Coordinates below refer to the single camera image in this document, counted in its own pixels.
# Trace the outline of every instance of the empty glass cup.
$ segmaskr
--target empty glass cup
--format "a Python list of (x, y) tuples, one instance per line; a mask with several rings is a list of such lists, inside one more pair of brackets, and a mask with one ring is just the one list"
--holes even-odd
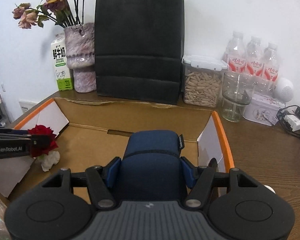
[(257, 82), (251, 75), (226, 72), (222, 85), (221, 115), (228, 121), (239, 122), (250, 104)]

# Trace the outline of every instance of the fabric tag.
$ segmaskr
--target fabric tag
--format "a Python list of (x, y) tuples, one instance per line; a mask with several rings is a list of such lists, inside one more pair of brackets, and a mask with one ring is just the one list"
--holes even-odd
[(275, 125), (277, 122), (278, 122), (278, 119), (276, 116), (273, 116), (269, 110), (266, 110), (264, 113), (263, 113), (263, 116), (270, 122), (272, 123), (273, 125)]
[(185, 147), (185, 141), (183, 140), (183, 135), (178, 137), (178, 150), (182, 150)]

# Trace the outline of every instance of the gray ribbed panel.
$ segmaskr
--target gray ribbed panel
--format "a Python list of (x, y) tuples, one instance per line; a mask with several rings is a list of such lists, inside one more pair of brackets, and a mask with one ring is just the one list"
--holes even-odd
[(225, 240), (199, 212), (178, 202), (124, 201), (116, 210), (99, 212), (73, 240)]

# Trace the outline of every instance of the metal screw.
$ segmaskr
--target metal screw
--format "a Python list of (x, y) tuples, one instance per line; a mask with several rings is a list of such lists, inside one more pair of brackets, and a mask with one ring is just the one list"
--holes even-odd
[(99, 207), (110, 208), (114, 205), (114, 202), (111, 199), (101, 199), (98, 202)]
[(200, 207), (201, 206), (201, 201), (198, 199), (188, 199), (186, 201), (186, 206), (187, 207)]

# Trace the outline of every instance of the green label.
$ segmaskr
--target green label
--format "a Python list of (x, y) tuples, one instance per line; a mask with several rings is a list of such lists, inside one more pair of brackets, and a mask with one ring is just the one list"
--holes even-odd
[(64, 62), (64, 63), (59, 63), (59, 64), (56, 64), (56, 67), (62, 67), (62, 66), (64, 66), (64, 65), (66, 65), (66, 63)]
[(70, 90), (73, 89), (71, 78), (57, 79), (59, 90)]

